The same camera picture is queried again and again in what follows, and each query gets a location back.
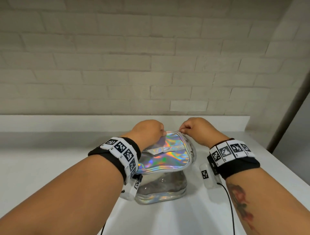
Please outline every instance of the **person's left arm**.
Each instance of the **person's left arm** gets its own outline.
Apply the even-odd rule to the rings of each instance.
[[[156,143],[162,123],[146,120],[122,137],[140,150]],[[123,186],[120,171],[106,158],[91,155],[57,176],[0,219],[1,235],[97,234]]]

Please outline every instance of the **black cable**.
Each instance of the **black cable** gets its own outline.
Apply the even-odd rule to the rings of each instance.
[[[225,186],[224,185],[222,185],[221,183],[217,183],[218,185],[221,185],[221,186],[223,186],[223,188],[225,189],[225,191],[226,191],[226,193],[227,193],[227,196],[228,196],[228,199],[229,199],[229,203],[230,203],[230,209],[232,210],[232,230],[233,230],[233,235],[235,235],[235,222],[234,222],[234,219],[233,219],[233,206],[232,206],[232,202],[231,202],[231,200],[230,200],[230,196],[229,196],[229,194],[228,194],[228,191],[227,191],[227,189],[225,188]]]
[[[102,235],[104,227],[105,227],[105,224],[104,224],[104,226],[102,227],[102,230],[101,230],[100,235]]]

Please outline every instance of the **white brick wall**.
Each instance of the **white brick wall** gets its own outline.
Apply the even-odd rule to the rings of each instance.
[[[310,70],[308,5],[2,0],[0,114],[250,115],[266,145]]]

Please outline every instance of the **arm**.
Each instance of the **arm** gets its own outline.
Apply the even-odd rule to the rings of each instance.
[[[162,123],[146,120],[122,137],[142,150],[162,135]],[[122,186],[123,176],[110,161],[100,155],[86,157],[2,217],[0,234],[97,234]]]
[[[203,118],[190,118],[180,131],[209,148],[229,139]],[[236,173],[226,185],[247,235],[309,234],[310,212],[262,168]]]

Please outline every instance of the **holographic bag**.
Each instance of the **holographic bag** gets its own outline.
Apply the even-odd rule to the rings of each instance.
[[[136,202],[146,205],[184,196],[187,180],[183,170],[195,158],[196,151],[190,141],[178,131],[168,131],[141,153],[137,174],[142,174],[143,179]]]

